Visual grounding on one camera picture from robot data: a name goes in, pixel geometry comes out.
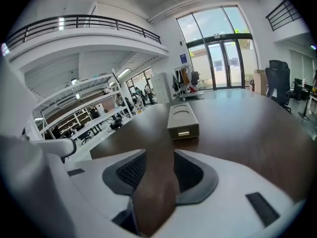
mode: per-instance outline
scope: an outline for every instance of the person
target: person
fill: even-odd
[[[135,88],[135,92],[136,92],[136,94],[140,95],[140,97],[142,98],[143,105],[145,107],[146,103],[145,103],[145,98],[144,98],[144,95],[143,95],[142,91],[138,87],[136,87]]]
[[[122,99],[120,94],[117,94],[115,97],[115,102],[117,103],[117,105],[120,107],[122,105]]]
[[[98,110],[96,108],[94,108],[93,106],[89,107],[89,112],[91,113],[91,116],[93,117],[93,119],[100,117]]]
[[[153,93],[152,93],[152,91],[151,91],[151,89],[150,89],[150,85],[149,85],[149,84],[146,84],[146,85],[145,85],[145,91],[146,91],[146,93],[147,93],[147,95],[148,95],[148,97],[149,97],[149,99],[150,99],[151,105],[154,105],[154,102],[153,102]]]
[[[315,76],[313,79],[313,86],[315,86],[317,88],[317,70],[315,71]]]
[[[137,93],[133,93],[132,100],[136,110],[141,111],[142,108],[144,107],[141,96],[138,95]]]
[[[58,125],[56,125],[56,126],[54,127],[54,129],[52,130],[52,133],[53,133],[53,135],[54,135],[54,137],[55,137],[56,139],[61,138],[61,134],[60,134],[60,132],[58,131]]]

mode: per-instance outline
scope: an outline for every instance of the glass door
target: glass door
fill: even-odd
[[[221,42],[208,45],[211,66],[214,71],[215,89],[229,88],[226,65],[224,63]]]
[[[223,42],[225,48],[225,56],[227,61],[227,69],[230,81],[230,88],[242,87],[242,76],[237,45],[235,41]]]
[[[214,71],[214,90],[241,88],[243,70],[236,41],[208,44],[211,66]]]

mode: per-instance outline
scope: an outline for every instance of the chair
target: chair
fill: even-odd
[[[290,99],[290,69],[288,64],[283,61],[270,60],[269,68],[265,69],[268,82],[266,96],[273,99],[291,114],[291,109],[287,106]],[[274,89],[277,90],[277,96],[273,97]]]
[[[81,144],[86,143],[88,139],[91,139],[90,131],[87,130],[78,137],[81,140]]]

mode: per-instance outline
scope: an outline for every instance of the bag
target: bag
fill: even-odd
[[[192,85],[198,85],[199,73],[198,71],[192,72]]]
[[[173,85],[172,85],[172,87],[175,90],[175,92],[178,91],[178,84],[177,84],[177,81],[176,81],[176,78],[174,77],[174,75],[173,75]]]

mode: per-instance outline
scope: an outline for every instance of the wooden table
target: wooden table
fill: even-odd
[[[93,159],[146,148],[147,170],[133,194],[141,232],[152,235],[174,210],[179,193],[173,150],[185,149],[241,163],[283,189],[295,202],[315,176],[317,148],[299,121],[269,98],[248,90],[191,101],[200,137],[171,141],[169,107],[149,106],[91,150]]]

